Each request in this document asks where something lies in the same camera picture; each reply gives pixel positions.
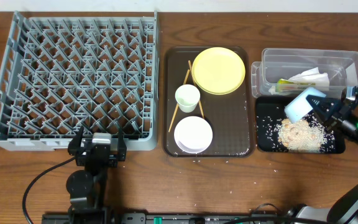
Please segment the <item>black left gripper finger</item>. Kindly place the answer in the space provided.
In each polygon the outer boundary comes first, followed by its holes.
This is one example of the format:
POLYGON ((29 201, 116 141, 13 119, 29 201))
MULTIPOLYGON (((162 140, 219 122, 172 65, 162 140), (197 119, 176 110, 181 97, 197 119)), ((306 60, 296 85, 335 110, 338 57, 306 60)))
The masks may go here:
POLYGON ((75 137, 68 144, 68 153, 71 156, 75 156, 79 153, 81 149, 82 137, 83 137, 84 127, 82 126, 79 131, 76 133, 75 137))
POLYGON ((126 154, 127 154, 127 146, 124 141, 124 134, 122 129, 119 129, 118 135, 118 142, 117 142, 117 160, 118 161, 125 161, 126 154))

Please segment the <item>light blue bowl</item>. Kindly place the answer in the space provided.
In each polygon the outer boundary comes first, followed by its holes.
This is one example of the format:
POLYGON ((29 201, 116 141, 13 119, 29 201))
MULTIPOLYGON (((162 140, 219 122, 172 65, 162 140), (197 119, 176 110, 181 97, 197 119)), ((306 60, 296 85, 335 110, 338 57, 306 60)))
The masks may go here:
POLYGON ((284 112, 291 123, 296 123, 312 110, 311 105, 306 100, 306 97, 309 95, 323 98, 326 96, 326 94, 313 87, 305 89, 284 109, 284 112))

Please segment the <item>white napkin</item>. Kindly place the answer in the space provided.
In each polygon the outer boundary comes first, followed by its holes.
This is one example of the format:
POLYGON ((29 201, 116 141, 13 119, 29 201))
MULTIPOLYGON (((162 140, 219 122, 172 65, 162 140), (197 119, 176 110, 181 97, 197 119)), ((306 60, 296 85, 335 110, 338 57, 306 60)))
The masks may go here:
POLYGON ((301 72, 289 78, 289 81, 302 85, 314 85, 320 90, 329 90, 330 86, 328 74, 320 73, 318 67, 301 72))

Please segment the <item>rice and food scraps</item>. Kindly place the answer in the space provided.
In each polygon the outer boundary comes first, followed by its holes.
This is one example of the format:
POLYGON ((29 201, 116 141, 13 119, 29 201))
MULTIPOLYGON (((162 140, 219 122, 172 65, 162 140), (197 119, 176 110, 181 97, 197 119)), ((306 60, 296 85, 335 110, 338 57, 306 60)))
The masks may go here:
POLYGON ((285 118, 276 126, 276 130, 278 142, 289 151, 319 152, 328 142, 329 134, 326 134, 323 126, 310 114, 295 123, 285 118))

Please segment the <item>green snack wrapper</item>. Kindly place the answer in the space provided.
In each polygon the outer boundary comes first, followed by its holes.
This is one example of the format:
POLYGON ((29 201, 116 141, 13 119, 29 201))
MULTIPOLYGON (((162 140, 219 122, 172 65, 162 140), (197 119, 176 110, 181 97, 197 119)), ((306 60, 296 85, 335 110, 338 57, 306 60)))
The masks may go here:
POLYGON ((308 88, 309 86, 315 86, 314 83, 304 83, 304 82, 293 82, 286 79, 279 79, 275 86, 276 92, 284 93, 284 92, 291 92, 291 91, 297 91, 308 88))

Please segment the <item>white pink bowl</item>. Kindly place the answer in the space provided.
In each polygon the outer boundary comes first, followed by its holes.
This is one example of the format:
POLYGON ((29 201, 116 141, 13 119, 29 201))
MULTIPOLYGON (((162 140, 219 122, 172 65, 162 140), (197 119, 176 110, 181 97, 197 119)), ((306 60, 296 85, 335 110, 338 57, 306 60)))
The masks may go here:
POLYGON ((189 154, 205 151, 213 140, 211 125, 198 116, 183 118, 176 125, 173 135, 177 146, 189 154))

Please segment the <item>pale green cup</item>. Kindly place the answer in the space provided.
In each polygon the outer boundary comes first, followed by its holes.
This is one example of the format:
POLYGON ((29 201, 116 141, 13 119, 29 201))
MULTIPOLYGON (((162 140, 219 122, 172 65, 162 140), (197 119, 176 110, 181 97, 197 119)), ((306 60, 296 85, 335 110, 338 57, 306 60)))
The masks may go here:
POLYGON ((199 99, 200 91, 194 85, 182 85, 175 92, 175 100, 184 113, 191 113, 198 105, 199 99))

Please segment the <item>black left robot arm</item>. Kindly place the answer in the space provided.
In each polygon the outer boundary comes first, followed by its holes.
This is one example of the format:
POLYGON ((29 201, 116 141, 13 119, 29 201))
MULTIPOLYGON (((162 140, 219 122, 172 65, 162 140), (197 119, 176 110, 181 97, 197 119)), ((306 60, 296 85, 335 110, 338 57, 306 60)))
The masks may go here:
POLYGON ((72 173, 66 182, 71 206, 69 224, 112 224, 114 212, 104 205, 108 169, 117 167, 126 159, 127 146, 120 129, 117 134, 117 153, 111 152, 112 137, 108 133, 95 133, 90 142, 82 143, 81 127, 68 145, 68 153, 82 170, 72 173))

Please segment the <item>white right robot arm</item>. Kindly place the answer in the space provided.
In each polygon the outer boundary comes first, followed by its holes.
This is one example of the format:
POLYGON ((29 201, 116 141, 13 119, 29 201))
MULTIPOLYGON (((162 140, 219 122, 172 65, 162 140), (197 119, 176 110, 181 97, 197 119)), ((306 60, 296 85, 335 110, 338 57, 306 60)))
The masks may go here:
MULTIPOLYGON (((311 113, 327 132, 358 145, 357 107, 357 86, 346 87, 338 98, 309 87, 285 108, 285 113, 291 121, 311 113)), ((290 223, 358 223, 358 180, 331 207, 304 205, 292 215, 290 223)))

